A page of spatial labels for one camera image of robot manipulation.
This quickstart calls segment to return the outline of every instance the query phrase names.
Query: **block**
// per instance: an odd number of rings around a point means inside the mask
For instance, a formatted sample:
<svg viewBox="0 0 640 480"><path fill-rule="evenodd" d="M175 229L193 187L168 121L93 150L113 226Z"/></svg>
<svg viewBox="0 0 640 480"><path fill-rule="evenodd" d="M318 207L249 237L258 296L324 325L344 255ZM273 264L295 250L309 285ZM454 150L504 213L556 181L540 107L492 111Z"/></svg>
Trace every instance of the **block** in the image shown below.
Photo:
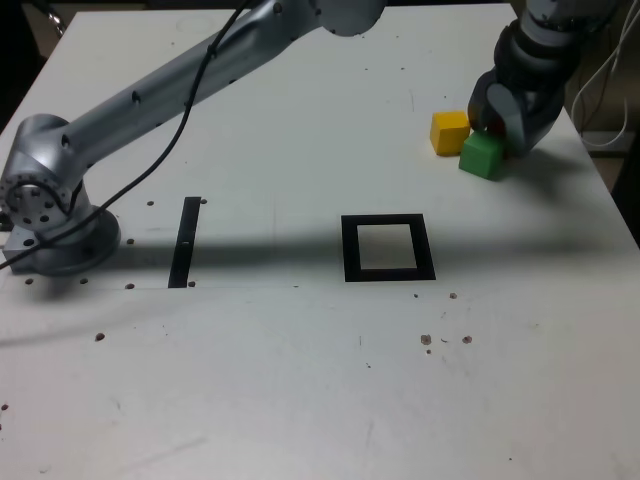
<svg viewBox="0 0 640 480"><path fill-rule="evenodd" d="M504 144L500 138L485 132L473 132L460 153L460 170L490 179L500 166Z"/></svg>
<svg viewBox="0 0 640 480"><path fill-rule="evenodd" d="M440 156L460 155L471 127L465 112L434 113L431 119L431 144Z"/></svg>

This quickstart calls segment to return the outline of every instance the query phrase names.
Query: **black square frame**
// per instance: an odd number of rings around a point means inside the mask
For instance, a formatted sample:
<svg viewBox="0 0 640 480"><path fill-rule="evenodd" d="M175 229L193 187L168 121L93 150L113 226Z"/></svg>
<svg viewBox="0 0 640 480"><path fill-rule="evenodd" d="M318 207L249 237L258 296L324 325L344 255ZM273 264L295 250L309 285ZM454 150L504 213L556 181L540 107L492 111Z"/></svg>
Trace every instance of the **black square frame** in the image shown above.
<svg viewBox="0 0 640 480"><path fill-rule="evenodd" d="M409 225L416 268L363 270L360 265L359 225ZM435 280L424 217L401 215L342 215L342 255L345 282L403 282Z"/></svg>

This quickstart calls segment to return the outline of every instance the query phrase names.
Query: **silver robotic arm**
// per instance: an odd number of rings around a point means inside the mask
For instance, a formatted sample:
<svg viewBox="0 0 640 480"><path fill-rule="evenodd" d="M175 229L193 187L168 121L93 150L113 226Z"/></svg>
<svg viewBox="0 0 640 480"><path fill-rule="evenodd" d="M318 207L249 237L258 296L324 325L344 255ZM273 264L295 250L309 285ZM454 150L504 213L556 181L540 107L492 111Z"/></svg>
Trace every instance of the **silver robotic arm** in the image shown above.
<svg viewBox="0 0 640 480"><path fill-rule="evenodd" d="M223 37L195 103L316 28L339 36L367 31L385 5L386 0L262 0ZM92 267L117 248L120 230L109 212L53 245L47 241L76 227L96 208L82 183L88 169L184 111L212 38L71 123L47 114L21 123L0 178L0 207L15 224L3 253L11 260L39 242L46 246L13 263L14 272L70 274Z"/></svg>
<svg viewBox="0 0 640 480"><path fill-rule="evenodd" d="M551 129L584 43L605 26L619 0L528 0L520 20L496 45L495 67L469 102L474 130L504 135L510 153L526 154Z"/></svg>

